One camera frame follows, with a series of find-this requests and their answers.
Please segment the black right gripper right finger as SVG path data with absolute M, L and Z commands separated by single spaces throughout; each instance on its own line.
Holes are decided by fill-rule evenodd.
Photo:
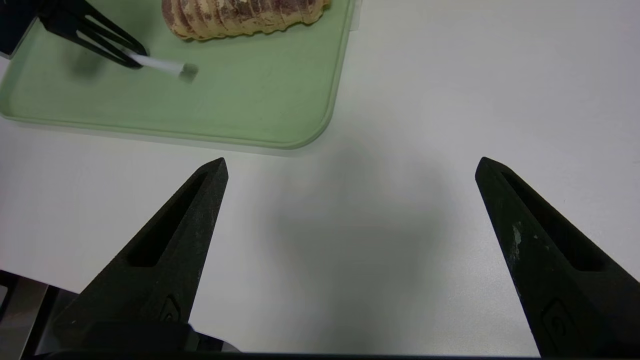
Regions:
M 504 164 L 475 181 L 542 357 L 637 357 L 640 284 Z

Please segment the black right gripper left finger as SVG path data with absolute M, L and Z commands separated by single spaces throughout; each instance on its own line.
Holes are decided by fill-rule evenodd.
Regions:
M 213 351 L 190 314 L 226 191 L 224 158 L 199 167 L 55 319 L 62 351 Z

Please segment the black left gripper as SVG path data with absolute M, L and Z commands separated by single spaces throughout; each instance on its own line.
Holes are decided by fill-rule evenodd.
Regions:
M 0 54 L 12 57 L 37 18 L 39 0 L 0 2 Z M 39 13 L 51 34 L 77 44 L 124 68 L 141 69 L 129 53 L 148 56 L 142 43 L 86 0 L 66 0 L 65 13 Z

